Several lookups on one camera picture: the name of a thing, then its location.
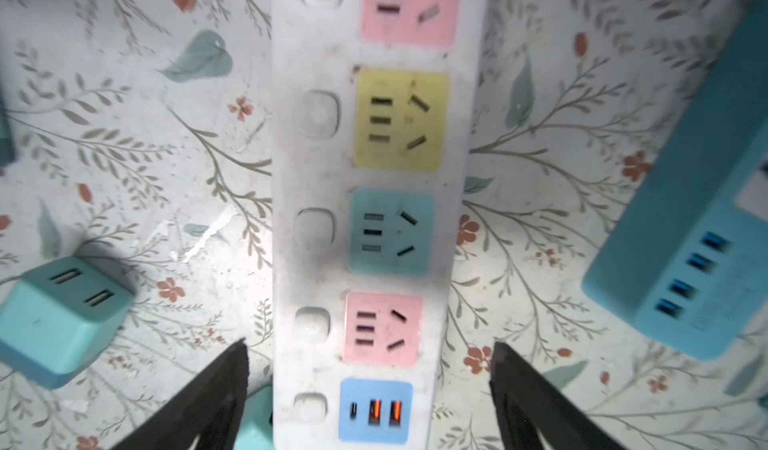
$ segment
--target orange usb port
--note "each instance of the orange usb port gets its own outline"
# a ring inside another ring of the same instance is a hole
[[[382,401],[371,400],[371,407],[368,414],[368,425],[379,425],[382,419]]]
[[[400,414],[402,413],[402,402],[392,402],[392,405],[389,407],[389,426],[390,427],[398,427],[400,426]]]

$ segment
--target teal leaf print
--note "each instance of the teal leaf print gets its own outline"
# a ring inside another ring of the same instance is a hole
[[[552,368],[552,370],[544,372],[543,376],[544,378],[547,378],[548,382],[552,383],[552,386],[562,390],[569,383],[571,383],[574,378],[581,374],[581,371],[584,370],[584,367],[587,366],[587,363],[588,360],[581,360],[580,362],[574,363],[573,365]]]
[[[734,378],[731,378],[724,393],[728,396],[737,397],[746,392],[755,381],[757,374],[760,373],[760,369],[763,368],[763,360],[763,352],[760,352],[754,360],[744,365]]]
[[[62,236],[51,218],[48,207],[40,200],[40,218],[38,218],[38,231],[40,232],[40,253],[45,259],[58,258],[62,253]]]
[[[490,185],[493,178],[478,178],[477,176],[467,176],[464,180],[464,193],[477,193]]]
[[[208,229],[207,225],[197,225],[196,223],[188,223],[184,225],[184,232],[192,236],[195,236],[197,238],[203,236],[203,233],[205,233],[207,229]],[[229,242],[226,241],[226,238],[221,235],[221,232],[216,232],[216,234],[213,235],[211,238],[216,238],[226,244],[229,244]]]
[[[512,129],[525,124],[533,110],[533,74],[531,72],[531,59],[525,53],[525,66],[514,79],[512,93],[509,95],[509,110],[504,119],[504,126]]]
[[[226,52],[226,43],[219,33],[204,30],[184,48],[165,70],[161,70],[168,80],[182,83],[198,78],[217,78],[232,71],[232,56]]]

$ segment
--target electrical outlet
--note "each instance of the electrical outlet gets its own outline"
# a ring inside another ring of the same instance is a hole
[[[424,276],[435,201],[426,193],[357,189],[352,195],[350,270]]]
[[[456,36],[459,0],[365,0],[362,37],[447,48]]]
[[[436,172],[449,90],[444,73],[360,70],[355,166]]]
[[[412,399],[410,383],[347,378],[341,383],[339,438],[344,442],[406,443]]]
[[[344,361],[412,366],[418,358],[422,298],[353,292],[346,297]]]

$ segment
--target teal usb charger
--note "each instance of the teal usb charger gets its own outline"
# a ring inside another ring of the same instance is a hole
[[[584,277],[654,340],[722,354],[768,290],[768,0],[753,7]]]
[[[0,361],[58,388],[98,358],[133,294],[76,257],[24,273],[0,309]]]
[[[272,386],[245,400],[234,450],[274,450],[272,443]]]

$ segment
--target yellow outlet panel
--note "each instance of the yellow outlet panel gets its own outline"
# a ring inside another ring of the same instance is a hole
[[[436,172],[449,93],[445,73],[360,70],[355,166]]]

